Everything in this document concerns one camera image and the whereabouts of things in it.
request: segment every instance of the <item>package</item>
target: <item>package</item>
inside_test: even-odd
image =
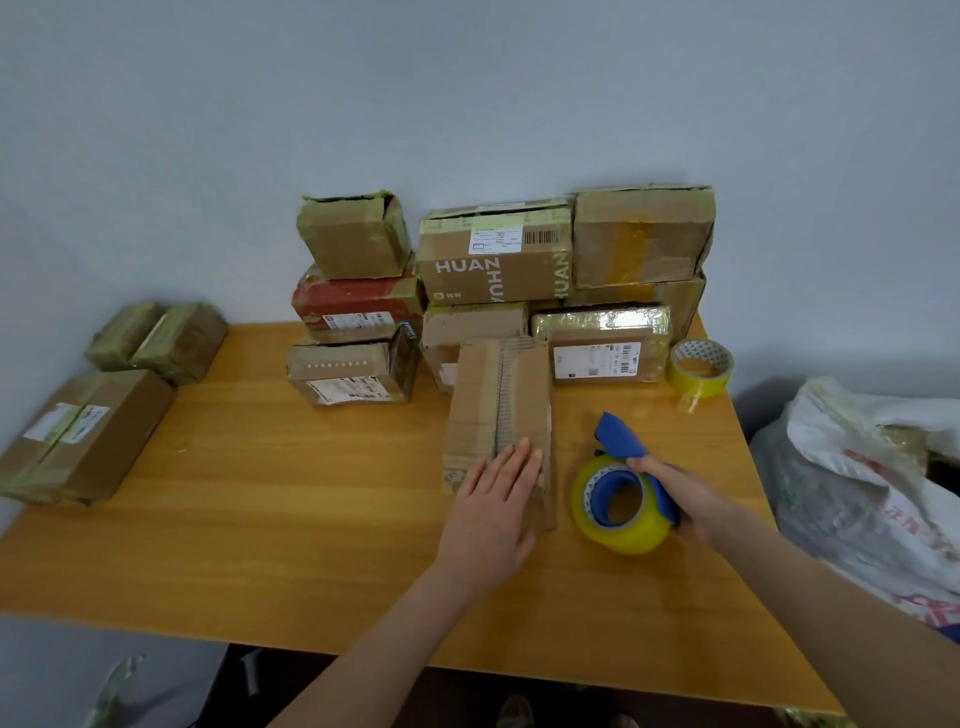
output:
[[[552,396],[544,341],[530,336],[465,341],[446,424],[444,490],[456,493],[477,460],[493,459],[528,437],[532,449],[543,450],[543,469],[525,520],[535,528],[556,528]]]
[[[326,280],[320,268],[311,265],[297,284],[291,305],[314,341],[333,344],[370,339],[373,328],[394,323],[407,324],[408,335],[417,338],[426,298],[411,256],[396,279]]]
[[[175,395],[153,372],[68,379],[0,456],[0,496],[28,503],[109,498]]]
[[[701,271],[688,280],[669,280],[664,283],[627,283],[605,285],[601,288],[577,288],[564,299],[564,306],[596,305],[599,303],[657,303],[670,308],[671,343],[686,337],[693,316],[704,295],[707,278]]]
[[[317,344],[303,337],[287,352],[287,380],[311,404],[407,402],[420,349],[400,324],[371,341]]]
[[[571,250],[564,198],[436,209],[420,222],[417,269],[432,303],[563,298]]]
[[[527,331],[526,303],[430,306],[423,320],[420,350],[437,388],[453,394],[460,345],[467,339],[508,339]]]
[[[666,306],[583,308],[538,313],[530,332],[550,344],[557,380],[660,381],[670,354]]]
[[[400,200],[381,189],[357,197],[304,197],[297,232],[327,280],[397,278],[410,257]]]
[[[577,285],[693,278],[713,240],[713,188],[652,184],[576,196]]]
[[[209,303],[171,306],[131,357],[175,384],[195,384],[206,375],[227,336],[227,322]]]
[[[159,303],[125,305],[93,335],[93,341],[84,353],[86,360],[101,372],[132,369],[130,357],[162,315],[163,306]]]

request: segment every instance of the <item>flattened cardboard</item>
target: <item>flattened cardboard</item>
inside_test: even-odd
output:
[[[153,372],[68,379],[0,457],[0,495],[27,503],[109,498],[175,396]]]
[[[676,344],[686,338],[706,286],[707,277],[701,271],[689,280],[627,283],[626,285],[606,285],[602,288],[574,288],[564,299],[564,306],[612,303],[657,303],[669,306],[670,324],[673,328],[670,343]]]
[[[564,198],[433,210],[420,222],[417,270],[431,303],[563,298],[571,283],[571,216]],[[478,231],[503,239],[470,252]],[[514,252],[500,246],[508,232]]]
[[[290,303],[314,341],[335,344],[370,339],[371,327],[400,322],[409,323],[408,333],[416,338],[422,332],[426,295],[411,255],[395,279],[326,280],[311,265]]]
[[[527,334],[526,303],[478,303],[430,306],[423,320],[420,350],[437,382],[437,389],[453,394],[460,345],[467,339],[507,339]]]
[[[86,360],[101,372],[132,369],[131,356],[156,326],[163,311],[163,306],[153,302],[125,305],[93,335],[84,353]]]
[[[327,280],[398,278],[410,257],[400,200],[385,189],[356,197],[304,197],[297,232]]]
[[[209,303],[171,306],[131,357],[174,384],[195,384],[206,375],[227,336],[227,322]]]
[[[530,320],[530,330],[534,336],[549,342],[551,371],[557,381],[609,384],[660,381],[670,354],[670,309],[666,306],[544,312]],[[558,350],[562,350],[560,356],[565,357],[564,362],[576,355],[582,363],[561,371]]]
[[[651,184],[583,190],[573,236],[577,286],[691,279],[713,240],[713,188]]]
[[[376,335],[370,341],[345,344],[322,345],[305,336],[287,352],[287,381],[311,404],[410,401],[420,362],[418,341],[407,336],[400,324],[374,330]],[[365,400],[357,396],[331,400],[322,394],[324,386],[317,384],[342,379],[346,380],[345,386],[355,383],[358,387],[375,379],[378,385],[370,385],[368,390],[375,390],[377,398],[385,393],[386,399]]]
[[[528,437],[543,450],[543,469],[525,520],[556,528],[552,393],[545,342],[529,336],[464,342],[446,425],[443,489],[455,493],[477,460]]]

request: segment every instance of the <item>tape roll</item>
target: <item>tape roll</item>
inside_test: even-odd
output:
[[[611,523],[611,496],[625,487],[640,491],[640,507],[629,521]],[[573,521],[587,538],[618,553],[646,553],[670,532],[670,521],[657,510],[650,480],[609,455],[593,458],[577,473],[570,489],[570,508]]]
[[[683,369],[682,362],[698,359],[709,362],[716,373],[713,376],[691,374]],[[682,397],[702,400],[716,397],[727,389],[733,372],[733,354],[710,339],[685,339],[670,352],[666,363],[666,381]]]

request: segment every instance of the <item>floor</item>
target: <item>floor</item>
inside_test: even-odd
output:
[[[253,650],[230,646],[197,728],[263,728],[333,660],[307,652],[262,650],[256,656],[258,693],[250,696],[240,657]],[[621,712],[641,728],[782,728],[773,711],[756,706],[433,667],[417,681],[395,726],[492,728],[500,705],[512,693],[530,700],[538,728],[607,728]]]

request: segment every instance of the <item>plastic bag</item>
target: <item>plastic bag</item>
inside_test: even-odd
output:
[[[809,380],[750,450],[780,532],[903,612],[960,623],[960,498],[924,477],[883,425],[960,459],[960,400],[903,400]]]

